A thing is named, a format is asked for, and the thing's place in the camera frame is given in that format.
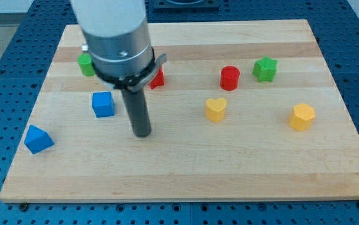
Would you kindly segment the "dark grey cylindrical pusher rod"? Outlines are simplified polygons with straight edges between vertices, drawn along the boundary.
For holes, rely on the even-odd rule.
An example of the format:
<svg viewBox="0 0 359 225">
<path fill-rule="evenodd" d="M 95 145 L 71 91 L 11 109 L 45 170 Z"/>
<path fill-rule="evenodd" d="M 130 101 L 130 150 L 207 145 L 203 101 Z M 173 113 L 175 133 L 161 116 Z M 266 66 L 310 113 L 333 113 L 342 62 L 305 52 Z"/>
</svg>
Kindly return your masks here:
<svg viewBox="0 0 359 225">
<path fill-rule="evenodd" d="M 152 129 L 144 91 L 141 89 L 137 92 L 130 92 L 124 89 L 121 94 L 133 133 L 138 138 L 147 137 Z"/>
</svg>

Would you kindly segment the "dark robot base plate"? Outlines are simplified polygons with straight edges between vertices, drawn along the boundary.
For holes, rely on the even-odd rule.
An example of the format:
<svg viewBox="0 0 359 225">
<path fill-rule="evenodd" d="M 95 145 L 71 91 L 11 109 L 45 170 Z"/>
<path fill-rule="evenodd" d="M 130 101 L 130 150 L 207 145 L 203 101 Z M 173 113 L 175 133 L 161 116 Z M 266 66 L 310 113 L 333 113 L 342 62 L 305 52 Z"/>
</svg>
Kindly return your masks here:
<svg viewBox="0 0 359 225">
<path fill-rule="evenodd" d="M 154 9 L 218 9 L 221 0 L 150 0 Z"/>
</svg>

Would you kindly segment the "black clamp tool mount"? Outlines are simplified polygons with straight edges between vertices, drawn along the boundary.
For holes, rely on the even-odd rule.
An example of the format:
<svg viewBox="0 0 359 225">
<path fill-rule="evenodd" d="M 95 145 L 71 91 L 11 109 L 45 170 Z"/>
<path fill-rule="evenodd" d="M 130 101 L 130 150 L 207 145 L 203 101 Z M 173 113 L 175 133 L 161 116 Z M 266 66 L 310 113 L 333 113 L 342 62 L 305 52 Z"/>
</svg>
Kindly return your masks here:
<svg viewBox="0 0 359 225">
<path fill-rule="evenodd" d="M 136 93 L 148 85 L 167 62 L 166 53 L 155 57 L 153 47 L 147 48 L 146 53 L 125 59 L 104 59 L 92 55 L 92 65 L 97 77 L 109 88 L 127 90 Z"/>
</svg>

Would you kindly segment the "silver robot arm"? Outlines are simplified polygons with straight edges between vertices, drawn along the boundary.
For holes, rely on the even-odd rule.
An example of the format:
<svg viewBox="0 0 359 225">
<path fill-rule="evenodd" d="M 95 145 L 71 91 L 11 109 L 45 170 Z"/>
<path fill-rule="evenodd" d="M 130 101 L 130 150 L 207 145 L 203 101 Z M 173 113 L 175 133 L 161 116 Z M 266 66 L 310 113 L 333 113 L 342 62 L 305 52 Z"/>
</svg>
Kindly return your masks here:
<svg viewBox="0 0 359 225">
<path fill-rule="evenodd" d="M 121 91 L 133 133 L 147 137 L 151 123 L 144 87 L 166 62 L 152 47 L 143 0 L 71 0 L 97 77 Z"/>
</svg>

